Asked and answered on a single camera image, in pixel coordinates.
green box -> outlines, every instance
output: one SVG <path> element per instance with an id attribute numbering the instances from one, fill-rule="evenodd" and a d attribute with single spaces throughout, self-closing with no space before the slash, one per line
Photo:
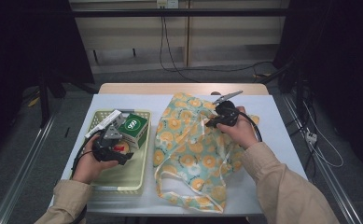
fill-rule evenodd
<path id="1" fill-rule="evenodd" d="M 130 151 L 138 150 L 147 139 L 148 120 L 130 114 L 125 122 L 120 125 L 118 131 L 122 133 L 123 139 L 129 144 Z"/>

fabric bag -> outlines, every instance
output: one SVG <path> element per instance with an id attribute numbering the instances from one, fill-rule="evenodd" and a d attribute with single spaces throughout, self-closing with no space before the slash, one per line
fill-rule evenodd
<path id="1" fill-rule="evenodd" d="M 175 94 L 158 124 L 153 163 L 159 197 L 182 207 L 223 213 L 224 178 L 242 167 L 244 150 L 227 134 L 204 125 L 216 115 L 215 107 L 185 93 Z M 182 180 L 195 195 L 163 192 L 166 175 Z"/>

white table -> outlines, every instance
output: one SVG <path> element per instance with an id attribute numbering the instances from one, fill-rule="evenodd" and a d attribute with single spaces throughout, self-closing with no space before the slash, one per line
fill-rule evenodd
<path id="1" fill-rule="evenodd" d="M 205 100 L 214 101 L 218 96 L 195 95 Z M 155 191 L 154 169 L 152 164 L 153 139 L 162 112 L 170 102 L 172 94 L 96 94 L 82 125 L 77 142 L 66 164 L 62 178 L 68 178 L 73 159 L 80 148 L 85 133 L 89 129 L 95 111 L 104 109 L 145 109 L 152 113 L 151 130 L 148 138 L 147 167 L 144 191 L 142 195 L 108 195 L 105 200 L 94 197 L 88 203 L 88 212 L 110 216 L 215 216 L 169 204 L 159 198 Z M 247 113 L 260 117 L 259 129 L 263 141 L 272 149 L 277 158 L 288 167 L 306 178 L 298 155 L 287 134 L 277 106 L 270 95 L 238 95 L 231 99 L 236 105 L 243 105 Z M 227 206 L 222 216 L 251 216 L 261 214 L 256 187 L 248 173 L 241 169 L 226 180 Z"/>

person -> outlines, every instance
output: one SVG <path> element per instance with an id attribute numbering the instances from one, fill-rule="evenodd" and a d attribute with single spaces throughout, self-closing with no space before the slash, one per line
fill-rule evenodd
<path id="1" fill-rule="evenodd" d="M 245 113 L 244 107 L 237 109 Z M 258 141 L 246 118 L 239 116 L 232 127 L 216 127 L 245 149 L 242 163 L 257 185 L 258 201 L 268 223 L 339 223 L 320 190 L 277 160 L 269 147 Z M 86 145 L 88 151 L 91 141 Z M 101 171 L 117 164 L 98 162 L 91 153 L 86 154 L 72 180 L 62 180 L 55 187 L 54 205 L 36 223 L 73 222 L 91 196 L 89 183 Z"/>

sleeve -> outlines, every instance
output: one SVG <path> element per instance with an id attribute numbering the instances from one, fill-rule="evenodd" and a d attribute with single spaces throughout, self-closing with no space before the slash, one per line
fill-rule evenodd
<path id="1" fill-rule="evenodd" d="M 242 162 L 268 223 L 339 223 L 321 191 L 277 160 L 265 143 L 248 148 Z"/>
<path id="2" fill-rule="evenodd" d="M 74 180 L 61 180 L 53 190 L 53 206 L 36 222 L 39 223 L 71 223 L 76 219 L 88 199 L 93 187 Z"/>

